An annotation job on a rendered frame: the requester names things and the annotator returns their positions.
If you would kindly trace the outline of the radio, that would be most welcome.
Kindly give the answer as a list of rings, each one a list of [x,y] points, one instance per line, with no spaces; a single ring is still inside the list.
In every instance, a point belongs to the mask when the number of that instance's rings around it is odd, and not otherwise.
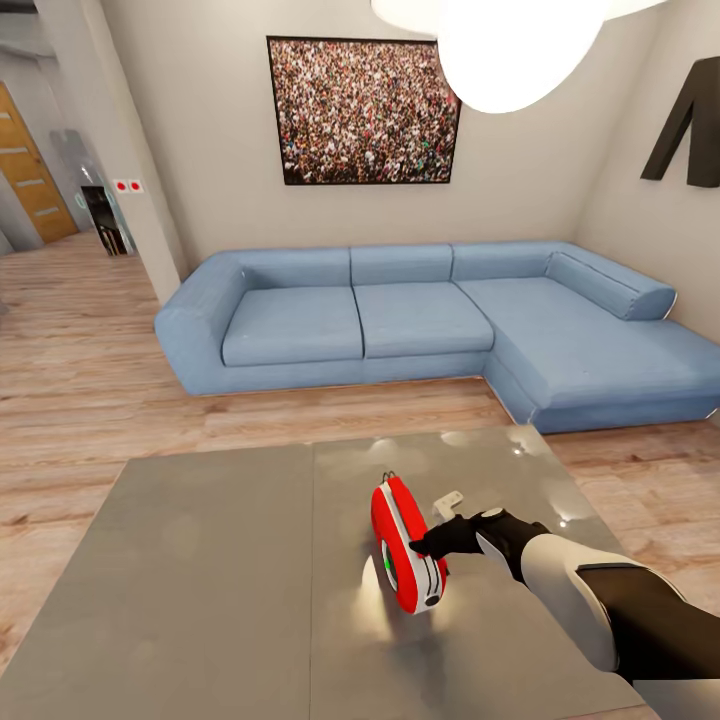
[[[445,558],[433,560],[409,547],[429,531],[409,488],[386,474],[373,492],[371,519],[389,583],[399,605],[413,615],[440,603],[450,575]]]

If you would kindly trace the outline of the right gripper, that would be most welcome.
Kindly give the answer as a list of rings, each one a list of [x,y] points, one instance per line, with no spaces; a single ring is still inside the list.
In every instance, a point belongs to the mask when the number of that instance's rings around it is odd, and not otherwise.
[[[430,553],[433,560],[440,560],[450,552],[466,553],[466,548],[458,538],[458,526],[461,522],[464,522],[463,516],[456,514],[448,523],[429,529],[423,539],[411,541],[409,547],[424,556]]]

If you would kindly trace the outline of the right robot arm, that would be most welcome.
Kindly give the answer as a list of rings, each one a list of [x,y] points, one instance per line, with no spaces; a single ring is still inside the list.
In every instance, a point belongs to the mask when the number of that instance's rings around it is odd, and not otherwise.
[[[720,617],[631,558],[504,508],[463,519],[453,513],[463,501],[458,491],[435,501],[437,526],[409,547],[433,560],[485,554],[543,602],[593,667],[625,678],[661,720],[720,720]]]

